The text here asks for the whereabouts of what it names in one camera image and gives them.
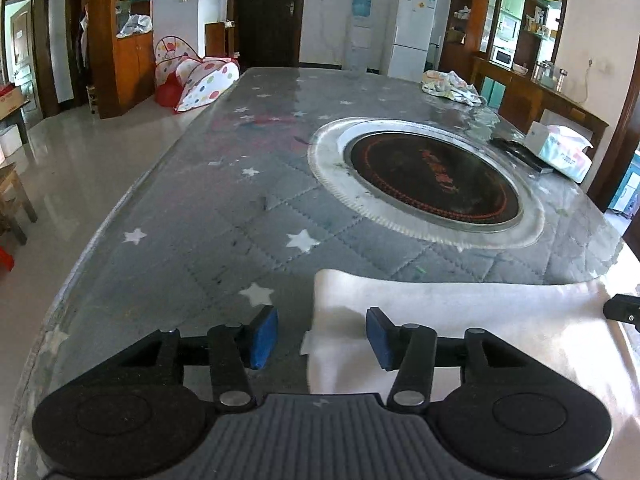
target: polka dot play tent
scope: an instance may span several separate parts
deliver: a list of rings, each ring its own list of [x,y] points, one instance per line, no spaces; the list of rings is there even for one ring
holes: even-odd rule
[[[238,62],[229,57],[198,56],[176,36],[156,45],[156,101],[175,113],[206,106],[240,77]]]

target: glass shelf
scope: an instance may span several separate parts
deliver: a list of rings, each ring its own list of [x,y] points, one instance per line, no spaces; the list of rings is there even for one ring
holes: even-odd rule
[[[562,2],[558,2],[557,0],[536,0],[542,7],[547,9],[562,9]]]
[[[552,38],[551,36],[545,36],[544,34],[540,34],[539,32],[531,32],[530,30],[527,30],[526,28],[523,29],[525,32],[527,32],[528,34],[533,34],[534,36],[539,37],[541,40],[547,40],[547,41],[555,41],[556,38]]]

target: gray quilted tablecloth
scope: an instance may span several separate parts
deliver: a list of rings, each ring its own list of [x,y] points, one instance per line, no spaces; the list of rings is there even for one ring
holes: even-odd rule
[[[319,269],[405,282],[564,284],[606,273],[616,261],[618,234],[557,174],[529,179],[546,225],[525,249],[458,251],[362,218],[315,180],[306,161],[321,125],[352,116],[437,124],[484,142],[519,135],[491,111],[428,96],[417,84],[330,70],[249,70],[97,237],[28,365],[15,434],[26,414],[28,435],[44,394],[147,333],[201,335],[248,321],[257,312],[252,302],[271,302],[280,313],[274,355],[252,372],[255,390],[304,392],[306,359],[298,353]],[[318,242],[306,253],[295,246],[300,238],[291,239],[303,230]],[[206,370],[188,370],[187,378],[206,396]],[[25,442],[19,468],[30,478],[42,464]],[[16,446],[14,438],[8,456]]]

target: tiled floor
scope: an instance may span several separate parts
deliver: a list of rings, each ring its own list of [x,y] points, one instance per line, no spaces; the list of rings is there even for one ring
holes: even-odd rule
[[[611,209],[609,209],[606,213],[604,213],[604,218],[615,227],[616,231],[622,236],[626,229],[631,224],[631,220],[629,218],[625,218],[622,215],[615,214]]]
[[[24,247],[11,233],[0,237],[15,259],[11,272],[0,269],[0,451],[22,366],[60,286],[117,201],[198,114],[174,116],[152,100],[104,121],[75,108],[37,124],[30,145],[7,159],[39,220],[18,214]]]

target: wooden chair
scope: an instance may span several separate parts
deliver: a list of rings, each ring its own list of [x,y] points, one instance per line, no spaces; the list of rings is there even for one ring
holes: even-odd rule
[[[4,194],[11,186],[14,188],[15,197],[7,200]],[[38,215],[36,215],[36,211],[22,187],[20,177],[18,177],[18,173],[15,171],[15,163],[13,163],[4,168],[0,168],[0,227],[4,228],[4,230],[14,232],[20,244],[24,245],[27,243],[27,237],[15,219],[15,214],[18,209],[20,209],[20,206],[24,208],[31,222],[38,220]]]

